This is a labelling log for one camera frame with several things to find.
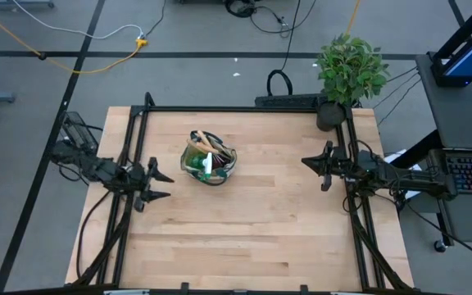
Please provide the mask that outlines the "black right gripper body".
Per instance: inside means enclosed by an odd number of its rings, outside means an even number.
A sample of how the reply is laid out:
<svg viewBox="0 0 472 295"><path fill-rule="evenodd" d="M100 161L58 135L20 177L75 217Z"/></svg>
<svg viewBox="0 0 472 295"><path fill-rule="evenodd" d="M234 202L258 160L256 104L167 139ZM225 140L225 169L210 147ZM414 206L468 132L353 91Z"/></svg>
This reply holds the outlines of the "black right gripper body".
<svg viewBox="0 0 472 295"><path fill-rule="evenodd" d="M323 151L323 183L321 190L326 192L332 184L332 176L336 175L342 179L357 179L357 167L353 160L347 156L344 147L334 146L334 143L327 141Z"/></svg>

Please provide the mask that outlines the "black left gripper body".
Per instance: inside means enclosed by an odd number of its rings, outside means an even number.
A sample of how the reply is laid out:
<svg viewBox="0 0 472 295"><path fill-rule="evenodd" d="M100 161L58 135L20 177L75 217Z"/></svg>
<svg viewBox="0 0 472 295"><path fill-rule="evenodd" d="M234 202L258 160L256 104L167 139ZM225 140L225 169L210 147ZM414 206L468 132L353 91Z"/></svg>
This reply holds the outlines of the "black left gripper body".
<svg viewBox="0 0 472 295"><path fill-rule="evenodd" d="M134 198L134 209L137 212L143 212L146 204L146 202L142 200L142 192L151 190L150 182L152 178L150 177L150 169L153 166L157 167L157 159L155 157L149 159L147 170L139 163L133 164L129 170L129 179L133 186L132 190L139 191L139 195Z"/></svg>

